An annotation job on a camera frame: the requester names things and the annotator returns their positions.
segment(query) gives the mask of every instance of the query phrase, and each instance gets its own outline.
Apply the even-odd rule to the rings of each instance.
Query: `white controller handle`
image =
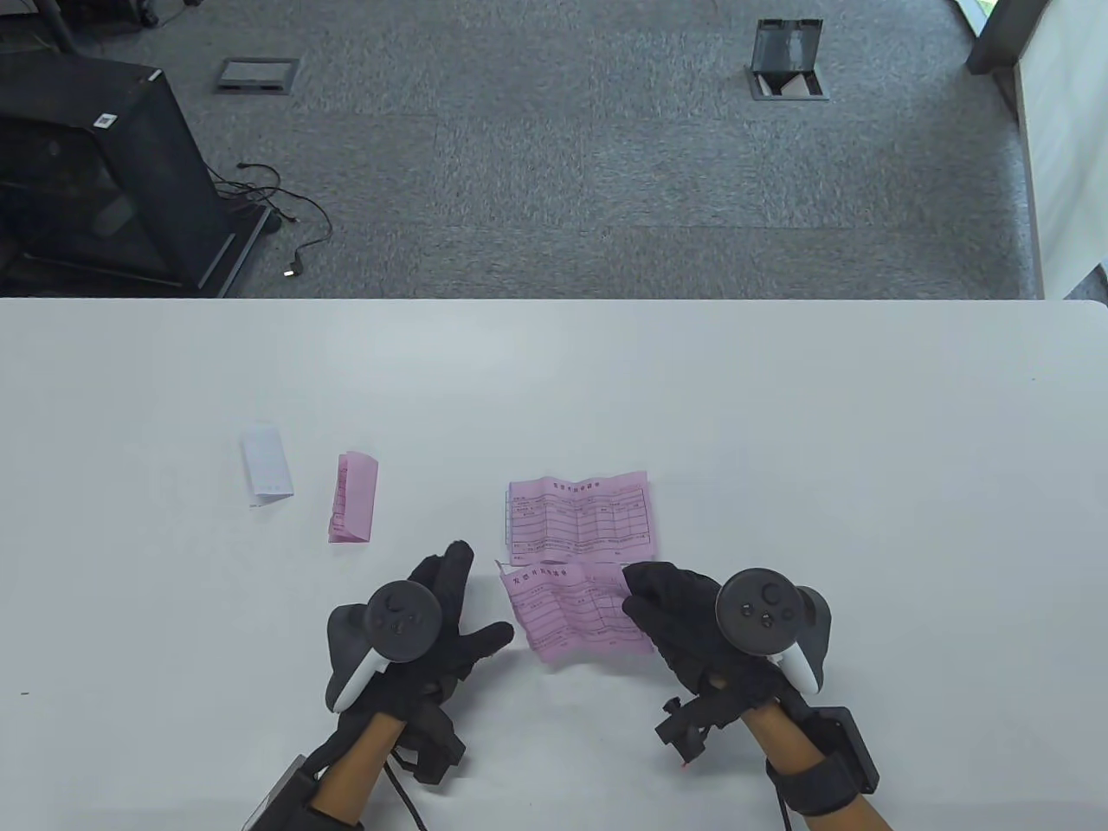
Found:
[[[771,661],[781,667],[789,684],[797,688],[797,691],[806,696],[814,696],[820,691],[820,684],[815,680],[815,674],[808,663],[804,650],[800,644],[793,644],[780,655],[771,655]]]
[[[346,683],[342,691],[339,693],[339,697],[335,699],[335,707],[331,708],[331,711],[342,712],[348,709],[350,705],[358,700],[358,696],[366,689],[373,675],[376,673],[383,673],[388,666],[389,659],[379,652],[370,649],[366,653],[366,657],[361,659],[361,664],[353,670],[350,680]]]

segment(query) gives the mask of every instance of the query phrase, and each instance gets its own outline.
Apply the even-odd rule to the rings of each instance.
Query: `wrist strap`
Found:
[[[837,752],[814,768],[792,776],[778,773],[767,760],[766,773],[784,803],[802,817],[823,817],[841,811],[860,792],[847,763]]]

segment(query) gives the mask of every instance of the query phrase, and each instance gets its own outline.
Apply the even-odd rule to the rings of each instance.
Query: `folded pink paper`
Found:
[[[368,543],[373,526],[377,460],[353,450],[339,456],[328,538],[332,543]]]

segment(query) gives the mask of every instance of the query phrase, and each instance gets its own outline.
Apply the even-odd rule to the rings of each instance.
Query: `cable plug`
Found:
[[[300,259],[299,254],[294,254],[293,261],[285,269],[285,276],[293,279],[294,277],[299,277],[301,274],[304,274],[304,260]]]

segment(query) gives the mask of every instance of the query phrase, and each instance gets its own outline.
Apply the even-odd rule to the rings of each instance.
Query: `person's left hand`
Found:
[[[482,658],[507,646],[515,629],[506,620],[490,624],[470,635],[462,635],[459,620],[465,584],[473,565],[473,548],[458,541],[441,556],[423,560],[409,579],[431,589],[442,607],[442,627],[431,648],[407,664],[389,664],[376,674],[358,699],[339,716],[338,729],[314,757],[332,760],[343,756],[378,712],[407,721],[422,701],[431,698],[442,704],[465,680]]]

